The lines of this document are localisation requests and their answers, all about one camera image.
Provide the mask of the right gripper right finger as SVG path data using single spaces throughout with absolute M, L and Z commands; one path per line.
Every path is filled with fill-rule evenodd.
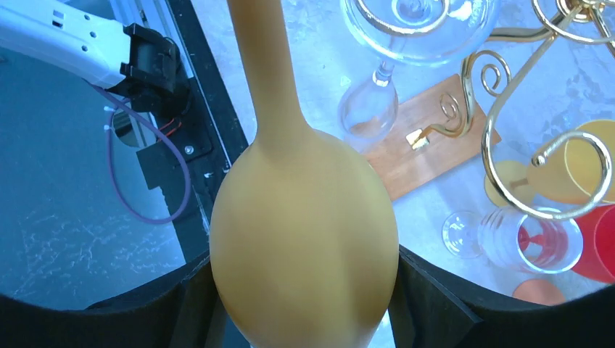
M 467 281 L 404 246 L 388 313 L 396 347 L 614 346 L 614 286 L 546 307 Z

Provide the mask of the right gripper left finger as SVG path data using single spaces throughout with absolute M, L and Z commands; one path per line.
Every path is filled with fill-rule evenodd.
M 1 296 L 2 347 L 222 347 L 225 324 L 207 252 L 84 310 Z

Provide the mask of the yellow plastic goblet front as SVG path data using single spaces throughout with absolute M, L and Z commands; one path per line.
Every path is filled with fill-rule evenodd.
M 212 210 L 219 297 L 254 347 L 367 347 L 397 277 L 389 195 L 362 155 L 306 122 L 281 2 L 228 8 L 257 134 Z

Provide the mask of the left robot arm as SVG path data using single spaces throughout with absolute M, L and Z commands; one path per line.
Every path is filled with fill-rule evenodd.
M 1 46 L 62 68 L 130 100 L 137 112 L 173 118 L 189 105 L 176 43 L 61 1 L 2 1 Z

